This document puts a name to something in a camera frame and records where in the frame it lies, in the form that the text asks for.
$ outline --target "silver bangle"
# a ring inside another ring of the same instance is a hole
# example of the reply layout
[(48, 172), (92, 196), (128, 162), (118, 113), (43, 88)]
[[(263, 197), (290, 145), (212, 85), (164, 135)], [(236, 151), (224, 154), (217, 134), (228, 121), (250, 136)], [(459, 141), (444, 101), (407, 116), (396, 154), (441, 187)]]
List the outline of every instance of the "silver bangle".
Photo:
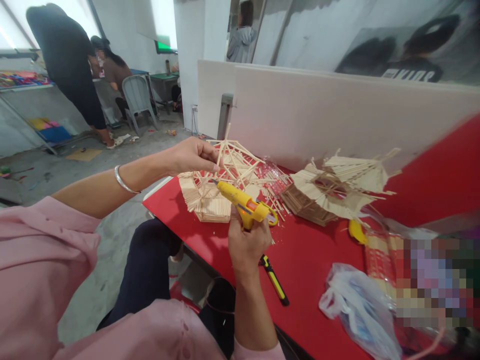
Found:
[(120, 184), (120, 186), (121, 186), (122, 188), (124, 188), (125, 190), (127, 190), (129, 193), (132, 193), (132, 194), (140, 194), (141, 191), (133, 191), (131, 188), (129, 188), (127, 185), (125, 185), (124, 181), (123, 181), (122, 178), (120, 177), (119, 167), (120, 167), (120, 165), (115, 166), (115, 178), (116, 178), (116, 180), (118, 181), (118, 183)]

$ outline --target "pink shirt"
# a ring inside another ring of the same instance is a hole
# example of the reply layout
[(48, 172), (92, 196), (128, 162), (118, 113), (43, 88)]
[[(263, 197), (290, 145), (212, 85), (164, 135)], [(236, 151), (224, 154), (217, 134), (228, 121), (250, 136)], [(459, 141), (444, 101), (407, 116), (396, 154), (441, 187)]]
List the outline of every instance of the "pink shirt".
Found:
[[(0, 210), (0, 359), (224, 359), (199, 317), (177, 300), (156, 300), (64, 347), (57, 324), (97, 263), (100, 220), (46, 197)], [(285, 359), (280, 344), (232, 359)]]

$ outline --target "white plastic bag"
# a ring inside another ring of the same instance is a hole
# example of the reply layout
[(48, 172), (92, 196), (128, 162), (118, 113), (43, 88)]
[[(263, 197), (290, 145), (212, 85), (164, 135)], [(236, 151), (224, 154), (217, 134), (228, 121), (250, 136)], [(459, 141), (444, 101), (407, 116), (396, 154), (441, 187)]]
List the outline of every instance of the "white plastic bag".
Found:
[(330, 319), (340, 316), (351, 339), (377, 360), (400, 360), (402, 348), (385, 294), (351, 265), (334, 263), (318, 307)]

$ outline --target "pink sleeve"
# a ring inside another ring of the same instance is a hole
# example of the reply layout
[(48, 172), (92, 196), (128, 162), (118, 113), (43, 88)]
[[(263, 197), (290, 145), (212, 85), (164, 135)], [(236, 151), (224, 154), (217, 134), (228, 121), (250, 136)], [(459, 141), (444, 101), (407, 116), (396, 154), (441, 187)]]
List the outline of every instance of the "pink sleeve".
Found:
[(248, 350), (239, 344), (235, 339), (233, 346), (232, 360), (285, 360), (284, 352), (280, 343), (277, 343), (273, 349), (267, 351), (253, 351)]
[(57, 324), (97, 262), (100, 220), (46, 197), (0, 210), (0, 359), (50, 359)]

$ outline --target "brown top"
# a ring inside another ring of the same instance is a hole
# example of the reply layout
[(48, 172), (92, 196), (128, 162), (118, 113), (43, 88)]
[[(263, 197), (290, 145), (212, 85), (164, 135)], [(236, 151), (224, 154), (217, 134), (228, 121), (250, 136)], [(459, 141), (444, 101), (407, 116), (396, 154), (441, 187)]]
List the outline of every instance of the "brown top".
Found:
[(109, 83), (116, 83), (121, 97), (125, 99), (122, 83), (125, 78), (133, 75), (130, 68), (127, 65), (119, 66), (111, 58), (106, 58), (103, 61), (103, 70), (105, 71), (105, 80)]

